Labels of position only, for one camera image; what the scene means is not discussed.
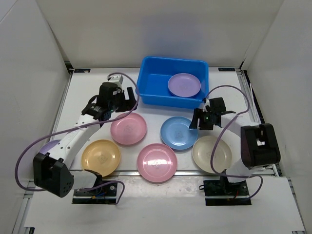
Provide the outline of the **blue plate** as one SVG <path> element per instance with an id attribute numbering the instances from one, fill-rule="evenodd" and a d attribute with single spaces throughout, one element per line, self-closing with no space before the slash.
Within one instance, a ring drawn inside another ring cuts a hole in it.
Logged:
<path id="1" fill-rule="evenodd" d="M 171 117 L 163 122 L 160 136 L 170 148 L 184 151 L 191 148 L 198 138 L 197 129 L 190 129 L 191 121 L 185 117 Z"/>

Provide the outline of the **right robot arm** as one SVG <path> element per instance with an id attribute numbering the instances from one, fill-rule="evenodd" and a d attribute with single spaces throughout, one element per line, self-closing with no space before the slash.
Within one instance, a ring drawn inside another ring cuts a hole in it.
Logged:
<path id="1" fill-rule="evenodd" d="M 237 191 L 239 184 L 251 178 L 260 168 L 279 163 L 281 159 L 274 127 L 269 123 L 252 122 L 242 114 L 228 111 L 223 98 L 213 98 L 203 109 L 194 109 L 189 125 L 190 129 L 206 131 L 213 130 L 214 126 L 222 128 L 211 156 L 214 156 L 226 130 L 240 138 L 240 159 L 223 171 L 212 167 L 212 171 L 220 175 L 219 190 L 225 195 Z"/>

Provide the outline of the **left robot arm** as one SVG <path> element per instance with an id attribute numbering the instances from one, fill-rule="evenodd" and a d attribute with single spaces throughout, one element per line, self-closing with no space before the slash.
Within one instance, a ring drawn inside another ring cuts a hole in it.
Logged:
<path id="1" fill-rule="evenodd" d="M 120 85 L 104 82 L 98 95 L 90 98 L 73 129 L 47 153 L 37 153 L 33 159 L 36 186 L 65 197 L 71 190 L 83 189 L 92 195 L 102 191 L 100 173 L 94 169 L 71 171 L 70 167 L 87 140 L 104 123 L 111 122 L 113 112 L 133 111 L 137 108 L 132 87 L 127 88 L 128 98 Z"/>

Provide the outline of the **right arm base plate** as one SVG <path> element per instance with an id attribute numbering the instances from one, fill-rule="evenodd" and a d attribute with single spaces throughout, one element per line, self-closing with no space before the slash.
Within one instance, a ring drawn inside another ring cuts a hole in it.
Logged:
<path id="1" fill-rule="evenodd" d="M 246 181 L 224 184 L 220 180 L 204 180 L 199 187 L 204 192 L 206 206 L 249 206 L 249 190 Z"/>

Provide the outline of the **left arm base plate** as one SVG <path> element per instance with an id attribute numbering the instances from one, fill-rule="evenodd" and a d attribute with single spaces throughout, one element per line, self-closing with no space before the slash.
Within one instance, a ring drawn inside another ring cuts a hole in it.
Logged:
<path id="1" fill-rule="evenodd" d="M 117 205 L 120 197 L 117 196 L 118 182 L 114 180 L 102 180 L 95 184 L 104 186 L 86 191 L 86 190 L 74 190 L 72 197 L 72 204 L 93 204 L 93 205 Z"/>

